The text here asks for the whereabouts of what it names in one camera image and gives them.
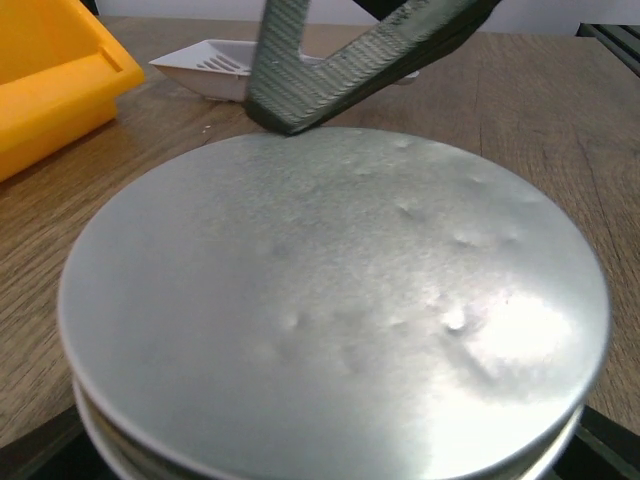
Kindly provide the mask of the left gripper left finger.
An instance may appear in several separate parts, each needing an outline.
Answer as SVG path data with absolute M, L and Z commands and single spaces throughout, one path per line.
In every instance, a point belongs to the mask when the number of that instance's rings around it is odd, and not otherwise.
M 26 479 L 82 431 L 79 419 L 51 419 L 5 445 L 1 448 L 1 478 Z

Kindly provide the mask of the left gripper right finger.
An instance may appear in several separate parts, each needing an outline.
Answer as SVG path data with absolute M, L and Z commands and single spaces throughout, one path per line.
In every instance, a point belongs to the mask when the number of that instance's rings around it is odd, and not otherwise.
M 586 406 L 560 459 L 554 478 L 562 480 L 639 479 L 639 436 Z

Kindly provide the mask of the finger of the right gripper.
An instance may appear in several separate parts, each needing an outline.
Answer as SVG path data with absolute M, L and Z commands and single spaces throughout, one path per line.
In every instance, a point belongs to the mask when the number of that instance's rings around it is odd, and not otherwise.
M 315 63 L 303 61 L 309 4 L 268 1 L 244 110 L 261 127 L 299 134 L 459 48 L 498 0 L 362 1 L 377 24 Z

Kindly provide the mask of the white slotted scoop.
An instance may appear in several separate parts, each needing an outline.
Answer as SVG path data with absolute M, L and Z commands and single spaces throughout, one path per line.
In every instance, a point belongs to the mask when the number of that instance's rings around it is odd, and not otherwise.
M 331 58 L 339 57 L 346 62 L 346 66 L 337 67 L 338 73 L 347 73 L 347 67 L 364 68 L 365 62 L 380 63 L 376 53 L 361 43 L 355 42 L 355 47 L 343 47 L 331 54 Z M 149 64 L 198 95 L 243 102 L 256 47 L 256 41 L 208 39 L 151 60 Z

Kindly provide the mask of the white jar lid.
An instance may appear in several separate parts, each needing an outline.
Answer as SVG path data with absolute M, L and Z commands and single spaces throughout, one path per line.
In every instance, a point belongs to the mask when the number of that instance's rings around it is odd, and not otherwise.
M 407 134 L 248 134 L 108 201 L 61 276 L 127 479 L 537 479 L 604 363 L 598 259 L 542 192 Z

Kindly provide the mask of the orange bin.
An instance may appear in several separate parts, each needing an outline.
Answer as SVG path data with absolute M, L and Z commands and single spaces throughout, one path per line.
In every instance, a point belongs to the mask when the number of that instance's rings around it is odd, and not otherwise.
M 141 67 L 79 1 L 1 4 L 1 177 L 116 116 Z

